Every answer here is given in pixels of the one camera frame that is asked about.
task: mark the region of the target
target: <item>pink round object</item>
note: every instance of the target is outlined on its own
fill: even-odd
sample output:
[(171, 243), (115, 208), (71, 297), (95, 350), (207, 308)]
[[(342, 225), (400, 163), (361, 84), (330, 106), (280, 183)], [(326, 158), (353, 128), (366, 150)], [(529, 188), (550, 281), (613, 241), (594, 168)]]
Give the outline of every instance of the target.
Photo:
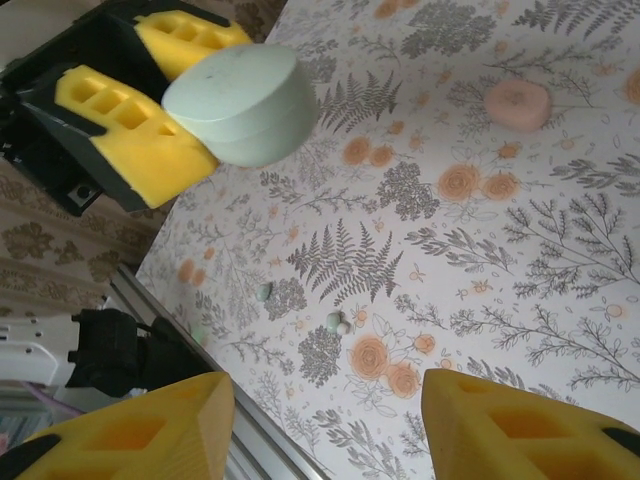
[(535, 132), (551, 116), (551, 97), (540, 85), (524, 80), (505, 80), (484, 97), (491, 120), (518, 132)]

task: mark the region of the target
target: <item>light blue round object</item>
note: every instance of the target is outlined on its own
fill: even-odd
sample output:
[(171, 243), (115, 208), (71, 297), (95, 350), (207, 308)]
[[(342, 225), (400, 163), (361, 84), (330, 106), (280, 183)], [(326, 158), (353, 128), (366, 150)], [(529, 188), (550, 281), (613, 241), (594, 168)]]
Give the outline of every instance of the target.
[(327, 330), (329, 333), (338, 333), (338, 325), (342, 323), (342, 315), (339, 312), (333, 312), (327, 315)]
[(269, 298), (269, 295), (271, 295), (270, 283), (263, 283), (258, 287), (258, 290), (256, 291), (256, 299), (259, 302), (265, 302)]

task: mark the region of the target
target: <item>yellow foam pad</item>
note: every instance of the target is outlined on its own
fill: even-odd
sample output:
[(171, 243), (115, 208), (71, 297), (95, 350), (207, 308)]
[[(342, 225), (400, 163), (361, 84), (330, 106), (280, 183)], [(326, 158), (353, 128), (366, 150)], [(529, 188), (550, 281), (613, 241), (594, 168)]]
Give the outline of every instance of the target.
[(207, 373), (54, 425), (61, 437), (19, 480), (222, 479), (234, 397)]
[(235, 22), (223, 27), (180, 10), (152, 13), (136, 20), (138, 36), (171, 81), (218, 50), (252, 43)]
[(150, 208), (218, 166), (211, 152), (152, 99), (86, 65), (58, 80), (55, 103), (107, 129), (91, 142)]
[(422, 416), (438, 480), (632, 480), (640, 458), (605, 415), (449, 370), (427, 370)]

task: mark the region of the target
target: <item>small green pebble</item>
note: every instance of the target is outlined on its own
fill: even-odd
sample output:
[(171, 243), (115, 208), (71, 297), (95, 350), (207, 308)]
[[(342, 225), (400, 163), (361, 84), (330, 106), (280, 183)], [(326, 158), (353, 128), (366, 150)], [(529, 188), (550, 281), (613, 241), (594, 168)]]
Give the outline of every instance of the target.
[(327, 315), (327, 330), (329, 333), (338, 333), (338, 325), (342, 322), (342, 316), (339, 312), (333, 312)]
[(270, 283), (263, 283), (258, 287), (258, 290), (256, 291), (256, 299), (259, 302), (265, 302), (267, 298), (269, 298), (269, 295), (271, 295)]

